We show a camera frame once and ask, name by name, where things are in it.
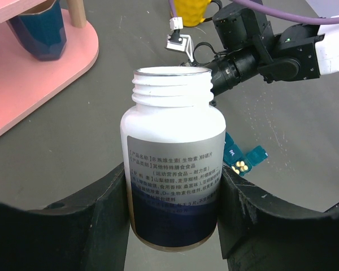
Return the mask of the white pill bottle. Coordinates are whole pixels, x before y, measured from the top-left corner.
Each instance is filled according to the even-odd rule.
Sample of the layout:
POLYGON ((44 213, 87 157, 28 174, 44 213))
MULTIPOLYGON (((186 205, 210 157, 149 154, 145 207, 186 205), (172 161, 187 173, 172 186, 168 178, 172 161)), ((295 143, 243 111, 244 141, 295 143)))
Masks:
POLYGON ((135 71, 120 134, 131 227, 159 251, 203 244, 218 216, 226 123, 213 100, 211 70, 135 71))

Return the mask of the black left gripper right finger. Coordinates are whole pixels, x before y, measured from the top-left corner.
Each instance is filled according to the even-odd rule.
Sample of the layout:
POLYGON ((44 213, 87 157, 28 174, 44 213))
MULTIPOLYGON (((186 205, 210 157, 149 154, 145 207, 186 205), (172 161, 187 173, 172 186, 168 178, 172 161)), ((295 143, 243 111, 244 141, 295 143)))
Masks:
POLYGON ((339 270, 339 203, 288 203, 224 166, 218 231, 229 270, 339 270))

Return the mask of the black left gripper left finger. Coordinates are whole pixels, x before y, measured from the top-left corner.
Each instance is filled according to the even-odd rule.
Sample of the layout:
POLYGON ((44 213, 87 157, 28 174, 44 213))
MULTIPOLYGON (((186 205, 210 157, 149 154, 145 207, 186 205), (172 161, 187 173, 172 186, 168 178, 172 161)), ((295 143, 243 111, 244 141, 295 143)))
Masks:
POLYGON ((43 209, 0 203, 0 270, 123 270, 129 212, 123 165, 43 209))

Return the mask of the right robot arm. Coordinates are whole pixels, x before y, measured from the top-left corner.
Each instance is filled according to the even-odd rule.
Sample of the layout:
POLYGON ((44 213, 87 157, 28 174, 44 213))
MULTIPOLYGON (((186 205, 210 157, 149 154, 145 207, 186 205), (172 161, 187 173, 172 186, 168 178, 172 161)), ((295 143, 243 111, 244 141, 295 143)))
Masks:
POLYGON ((219 95, 261 75, 265 82, 302 81, 339 72, 339 24, 296 24, 274 34, 266 15, 238 3, 212 17, 224 50, 205 66, 219 95))

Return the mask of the teal pill organizer box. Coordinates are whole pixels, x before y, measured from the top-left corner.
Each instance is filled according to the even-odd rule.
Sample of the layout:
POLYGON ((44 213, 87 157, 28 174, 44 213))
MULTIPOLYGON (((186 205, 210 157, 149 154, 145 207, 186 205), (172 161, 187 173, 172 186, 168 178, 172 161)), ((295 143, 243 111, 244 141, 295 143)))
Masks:
POLYGON ((248 166, 248 171, 240 171, 239 175, 243 177, 245 174, 249 173, 253 167, 256 167, 258 164, 262 163, 268 158, 266 150, 262 146, 257 146, 251 151, 244 154, 240 148, 235 144, 232 137, 229 133, 225 133, 225 145, 224 145, 224 156, 223 162, 225 165, 230 168, 235 167, 240 171, 240 167, 236 166, 237 161, 244 161, 245 165, 248 166))

